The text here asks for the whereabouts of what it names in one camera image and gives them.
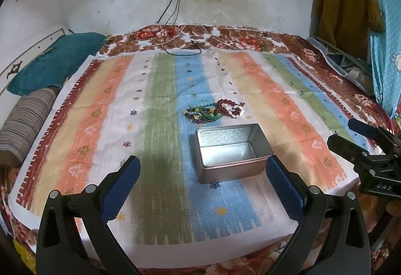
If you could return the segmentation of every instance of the wall stain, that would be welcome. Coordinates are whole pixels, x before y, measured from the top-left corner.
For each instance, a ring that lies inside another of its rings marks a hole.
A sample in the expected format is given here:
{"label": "wall stain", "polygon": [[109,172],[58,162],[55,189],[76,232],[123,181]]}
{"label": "wall stain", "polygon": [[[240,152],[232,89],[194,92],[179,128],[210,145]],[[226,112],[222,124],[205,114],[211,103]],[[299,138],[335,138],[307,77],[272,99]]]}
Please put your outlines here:
{"label": "wall stain", "polygon": [[271,20],[255,0],[190,0],[183,7],[184,14],[196,16],[194,22],[212,22],[217,25],[244,26],[263,20],[263,27],[269,27]]}

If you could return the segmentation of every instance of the metal tin box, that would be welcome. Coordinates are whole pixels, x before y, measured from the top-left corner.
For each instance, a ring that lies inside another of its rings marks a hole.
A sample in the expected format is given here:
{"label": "metal tin box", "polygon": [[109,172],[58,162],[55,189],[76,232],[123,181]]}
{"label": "metal tin box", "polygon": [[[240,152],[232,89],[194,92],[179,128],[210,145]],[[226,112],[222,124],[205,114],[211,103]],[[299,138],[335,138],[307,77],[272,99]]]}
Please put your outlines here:
{"label": "metal tin box", "polygon": [[202,184],[258,175],[273,155],[257,123],[202,127],[195,142],[195,171]]}

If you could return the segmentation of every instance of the blue polka dot cloth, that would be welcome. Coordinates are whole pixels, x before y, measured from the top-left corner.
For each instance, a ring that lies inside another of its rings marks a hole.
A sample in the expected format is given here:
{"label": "blue polka dot cloth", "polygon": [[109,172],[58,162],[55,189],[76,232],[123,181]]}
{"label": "blue polka dot cloth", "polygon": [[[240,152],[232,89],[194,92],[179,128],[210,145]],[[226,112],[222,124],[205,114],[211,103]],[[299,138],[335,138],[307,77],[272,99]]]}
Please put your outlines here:
{"label": "blue polka dot cloth", "polygon": [[384,32],[370,31],[376,101],[393,118],[401,94],[401,0],[378,0]]}

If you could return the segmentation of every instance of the teal cloth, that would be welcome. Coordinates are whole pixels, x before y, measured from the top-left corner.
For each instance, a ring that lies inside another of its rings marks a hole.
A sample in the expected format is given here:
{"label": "teal cloth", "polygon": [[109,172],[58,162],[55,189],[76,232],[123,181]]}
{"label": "teal cloth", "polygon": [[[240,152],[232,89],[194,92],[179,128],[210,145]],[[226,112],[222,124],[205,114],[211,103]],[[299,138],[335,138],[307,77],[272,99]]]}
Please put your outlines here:
{"label": "teal cloth", "polygon": [[7,87],[15,95],[28,95],[42,88],[61,88],[89,55],[96,55],[106,37],[98,33],[61,36],[41,55],[25,66]]}

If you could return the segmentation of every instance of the floral bedspread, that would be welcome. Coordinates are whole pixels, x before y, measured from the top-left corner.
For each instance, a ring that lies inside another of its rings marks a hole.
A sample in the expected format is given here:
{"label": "floral bedspread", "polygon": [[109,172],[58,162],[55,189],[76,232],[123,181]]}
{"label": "floral bedspread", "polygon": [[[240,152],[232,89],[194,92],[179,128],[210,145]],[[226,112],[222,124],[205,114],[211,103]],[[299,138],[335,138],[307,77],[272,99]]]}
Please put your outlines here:
{"label": "floral bedspread", "polygon": [[[298,36],[276,34],[245,27],[183,25],[167,26],[164,29],[161,25],[153,25],[126,35],[109,37],[99,55],[117,56],[129,52],[160,49],[169,51],[171,48],[193,49],[196,52],[196,50],[207,50],[213,46],[227,50],[247,49],[260,52],[294,54],[305,65],[310,66],[310,73],[314,77],[312,80],[315,84],[318,84],[320,89],[331,96],[333,95],[332,92],[335,92],[336,95],[332,97],[332,100],[343,111],[347,111],[344,107],[346,105],[351,108],[355,115],[369,124],[381,125],[394,132],[399,131],[397,124],[388,118],[380,106],[364,96],[347,80],[340,78],[326,64],[320,51]],[[0,172],[0,212],[9,233],[25,249],[25,260],[30,260],[34,265],[35,255],[31,246],[36,244],[37,233],[18,222],[8,208],[8,194],[14,185],[17,174],[18,170],[16,169],[2,169]],[[377,197],[359,194],[357,188],[354,191],[364,212],[366,226],[371,231],[380,218],[383,202]],[[318,248],[322,244],[324,233],[325,228],[323,227],[314,248]],[[401,224],[398,224],[394,231],[388,235],[382,248],[372,252],[373,271],[383,263],[400,236]],[[284,237],[279,242],[266,248],[219,264],[193,268],[141,269],[141,272],[143,274],[165,275],[264,274],[277,259],[289,239],[290,236]]]}

